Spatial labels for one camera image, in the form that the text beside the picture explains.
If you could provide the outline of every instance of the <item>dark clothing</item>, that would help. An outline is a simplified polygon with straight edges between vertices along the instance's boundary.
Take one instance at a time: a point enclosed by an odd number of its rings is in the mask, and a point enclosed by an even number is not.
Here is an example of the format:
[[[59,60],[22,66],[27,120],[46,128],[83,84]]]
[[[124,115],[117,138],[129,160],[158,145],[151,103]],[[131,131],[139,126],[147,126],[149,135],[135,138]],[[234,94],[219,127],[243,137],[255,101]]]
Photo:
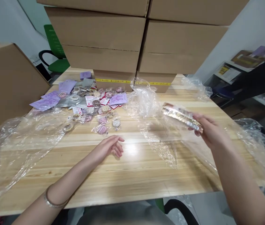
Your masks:
[[[243,73],[240,77],[230,86],[225,87],[229,91],[237,91],[242,89],[241,92],[235,95],[234,99],[226,104],[224,108],[231,106],[235,103],[241,102],[248,98],[265,93],[265,63],[259,65],[257,68],[249,73]]]

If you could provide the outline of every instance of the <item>gold foil package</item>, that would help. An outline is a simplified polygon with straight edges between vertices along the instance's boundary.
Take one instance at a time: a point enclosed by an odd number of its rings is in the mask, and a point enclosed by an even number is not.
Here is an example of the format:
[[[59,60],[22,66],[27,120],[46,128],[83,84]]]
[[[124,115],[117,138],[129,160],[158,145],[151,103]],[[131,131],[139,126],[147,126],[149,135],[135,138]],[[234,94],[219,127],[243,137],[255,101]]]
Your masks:
[[[178,106],[165,103],[162,108],[162,113],[166,116],[172,117],[184,123],[187,127],[190,127],[201,134],[203,133],[202,125],[193,118],[193,114]]]

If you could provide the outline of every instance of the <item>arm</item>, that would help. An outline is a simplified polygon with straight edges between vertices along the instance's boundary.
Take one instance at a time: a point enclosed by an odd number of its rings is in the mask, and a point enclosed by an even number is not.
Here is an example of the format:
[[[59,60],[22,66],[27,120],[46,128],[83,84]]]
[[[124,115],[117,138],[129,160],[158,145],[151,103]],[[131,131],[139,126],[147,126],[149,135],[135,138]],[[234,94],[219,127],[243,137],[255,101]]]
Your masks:
[[[265,196],[225,130],[207,116],[195,114],[194,118],[203,125],[204,132],[201,137],[211,149],[227,203],[236,223],[265,224]]]
[[[111,152],[122,156],[124,140],[113,135],[99,143],[83,160],[71,168],[48,189],[48,200],[53,204],[67,201],[82,184],[87,175],[95,169]],[[52,208],[45,203],[44,194],[37,198],[13,223],[13,225],[50,225],[62,208]]]

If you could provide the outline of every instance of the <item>left hand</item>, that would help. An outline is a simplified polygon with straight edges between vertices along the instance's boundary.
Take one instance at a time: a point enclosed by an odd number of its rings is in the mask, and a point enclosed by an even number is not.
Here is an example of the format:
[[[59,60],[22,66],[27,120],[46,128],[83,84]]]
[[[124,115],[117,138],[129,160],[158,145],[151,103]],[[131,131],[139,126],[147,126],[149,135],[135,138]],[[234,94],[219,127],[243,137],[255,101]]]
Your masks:
[[[106,139],[103,139],[90,153],[89,156],[97,163],[101,163],[110,153],[120,158],[123,153],[122,145],[120,142],[124,142],[124,139],[112,135]]]

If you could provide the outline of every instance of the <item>chair backrest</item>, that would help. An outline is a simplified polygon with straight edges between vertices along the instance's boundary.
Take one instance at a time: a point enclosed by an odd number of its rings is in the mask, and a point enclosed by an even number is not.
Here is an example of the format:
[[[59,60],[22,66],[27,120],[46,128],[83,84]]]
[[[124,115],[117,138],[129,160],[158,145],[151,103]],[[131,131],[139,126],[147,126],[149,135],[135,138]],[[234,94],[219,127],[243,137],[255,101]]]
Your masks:
[[[53,54],[58,58],[66,58],[63,47],[51,24],[44,25],[47,40]]]

